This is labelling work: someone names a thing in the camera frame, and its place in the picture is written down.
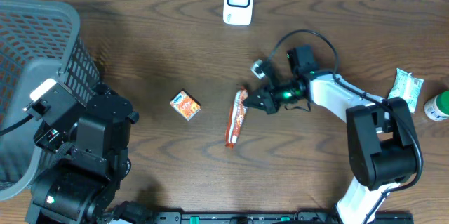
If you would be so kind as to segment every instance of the white electronic device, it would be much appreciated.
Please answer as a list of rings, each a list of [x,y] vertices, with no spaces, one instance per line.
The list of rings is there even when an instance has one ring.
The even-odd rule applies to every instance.
[[[249,25],[254,0],[224,0],[223,21],[231,25]]]

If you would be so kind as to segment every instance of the green lid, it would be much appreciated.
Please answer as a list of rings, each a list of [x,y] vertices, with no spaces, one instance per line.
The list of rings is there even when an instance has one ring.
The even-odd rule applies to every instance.
[[[445,114],[449,114],[449,91],[445,91],[436,98],[436,106]]]

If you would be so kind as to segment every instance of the small orange box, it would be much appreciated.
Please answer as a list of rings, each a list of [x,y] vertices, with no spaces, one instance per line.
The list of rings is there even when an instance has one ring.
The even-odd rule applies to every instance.
[[[201,106],[184,91],[177,94],[176,97],[170,101],[170,105],[182,116],[184,116],[187,121],[189,121],[201,109]]]

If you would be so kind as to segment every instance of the wood grain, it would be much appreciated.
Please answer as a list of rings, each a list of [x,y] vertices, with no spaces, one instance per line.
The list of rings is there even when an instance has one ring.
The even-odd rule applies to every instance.
[[[297,211],[330,208],[352,174],[346,127],[322,107],[312,112],[250,110],[237,148],[225,148],[227,114],[248,70],[285,33],[325,34],[341,54],[340,74],[387,95],[396,68],[424,79],[413,115],[424,173],[413,189],[390,196],[385,210],[405,210],[416,223],[447,223],[449,127],[423,112],[449,88],[449,0],[255,0],[248,27],[222,21],[223,0],[58,0],[79,12],[81,36],[105,69],[105,81],[140,112],[129,144],[133,170],[112,206],[137,200],[185,211]],[[289,77],[284,51],[312,44],[323,67],[333,58],[305,35],[279,49],[276,66]],[[169,100],[185,88],[201,111],[189,122]],[[0,223],[19,223],[30,193],[0,203]]]

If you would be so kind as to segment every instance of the gray basket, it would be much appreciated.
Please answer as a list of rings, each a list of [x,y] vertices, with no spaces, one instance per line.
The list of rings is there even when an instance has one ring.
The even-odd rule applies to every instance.
[[[29,94],[53,78],[83,105],[94,95],[98,69],[79,38],[79,16],[68,4],[0,0],[0,127],[27,115]],[[34,146],[34,119],[0,137],[0,201],[25,189],[51,161]]]

